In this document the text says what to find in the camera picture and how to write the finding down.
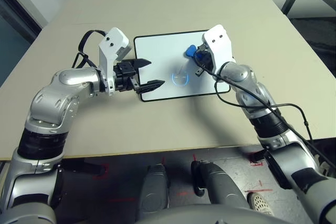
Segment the silver robot arm segment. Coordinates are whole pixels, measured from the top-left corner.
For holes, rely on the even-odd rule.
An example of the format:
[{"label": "silver robot arm segment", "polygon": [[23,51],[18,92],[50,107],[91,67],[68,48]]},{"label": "silver robot arm segment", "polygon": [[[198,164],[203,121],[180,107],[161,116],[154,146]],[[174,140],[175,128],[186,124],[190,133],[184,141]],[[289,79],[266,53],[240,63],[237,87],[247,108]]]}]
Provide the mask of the silver robot arm segment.
[{"label": "silver robot arm segment", "polygon": [[[228,51],[230,43],[215,45],[217,40],[221,41],[220,38],[224,38],[223,35],[226,35],[226,31],[221,25],[211,28],[203,35],[203,44],[198,48],[198,51],[210,52],[214,62],[213,73],[247,89],[265,103],[275,105],[272,96],[266,87],[257,81],[249,66],[238,65],[234,60],[223,62],[222,53]],[[240,105],[263,107],[252,95],[233,85],[230,86],[236,92],[236,99]],[[320,174],[305,144],[274,115],[277,113],[281,116],[279,109],[272,109],[273,112],[265,107],[243,108],[266,150],[265,159],[269,169],[282,188],[294,190],[314,223],[336,223],[336,179]]]},{"label": "silver robot arm segment", "polygon": [[129,40],[117,28],[99,44],[98,68],[66,69],[34,97],[18,148],[14,150],[0,200],[0,223],[56,223],[52,207],[61,199],[64,144],[79,104],[100,92],[145,93],[164,81],[139,84],[137,69],[144,59],[123,60]]}]

